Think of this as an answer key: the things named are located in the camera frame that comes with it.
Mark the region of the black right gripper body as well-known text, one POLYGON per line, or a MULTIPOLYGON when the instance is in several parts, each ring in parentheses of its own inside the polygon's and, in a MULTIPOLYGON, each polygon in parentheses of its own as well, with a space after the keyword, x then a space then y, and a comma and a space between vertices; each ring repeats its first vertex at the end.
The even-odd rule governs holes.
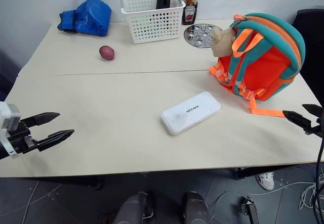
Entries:
POLYGON ((312 128, 313 134, 323 136, 323 117, 318 118, 316 122, 318 125, 312 128))

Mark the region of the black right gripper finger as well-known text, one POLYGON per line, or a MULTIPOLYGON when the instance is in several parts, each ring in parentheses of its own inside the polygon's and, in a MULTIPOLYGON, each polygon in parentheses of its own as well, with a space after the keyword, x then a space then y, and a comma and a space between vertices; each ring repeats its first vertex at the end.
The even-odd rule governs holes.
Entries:
POLYGON ((302 106, 312 115, 317 118, 322 116, 322 107, 315 104, 302 104, 302 106))
POLYGON ((285 118, 293 124, 301 127, 307 135, 312 134, 311 121, 295 111, 283 110, 285 118))

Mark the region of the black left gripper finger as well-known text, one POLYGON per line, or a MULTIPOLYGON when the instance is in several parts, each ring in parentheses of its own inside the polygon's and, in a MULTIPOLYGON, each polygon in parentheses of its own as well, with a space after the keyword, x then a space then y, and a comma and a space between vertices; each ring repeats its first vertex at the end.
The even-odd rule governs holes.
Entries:
POLYGON ((69 138, 73 133, 74 129, 69 129, 51 134, 46 139, 37 142, 37 149, 43 151, 51 148, 69 138))
POLYGON ((30 116, 24 119, 21 119, 20 121, 23 122, 27 127, 33 127, 33 126, 39 126, 45 123, 48 123, 55 118, 60 116, 60 113, 56 112, 45 112, 41 113, 35 116, 30 116))

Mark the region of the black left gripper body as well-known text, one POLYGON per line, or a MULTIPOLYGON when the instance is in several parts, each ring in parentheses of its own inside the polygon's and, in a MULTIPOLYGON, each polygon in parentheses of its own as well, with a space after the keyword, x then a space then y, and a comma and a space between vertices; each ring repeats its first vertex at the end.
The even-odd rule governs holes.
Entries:
POLYGON ((30 127, 38 125, 35 119, 23 119, 18 123, 16 130, 9 131, 9 142, 17 153, 26 154, 39 150, 37 140, 31 136, 30 127))

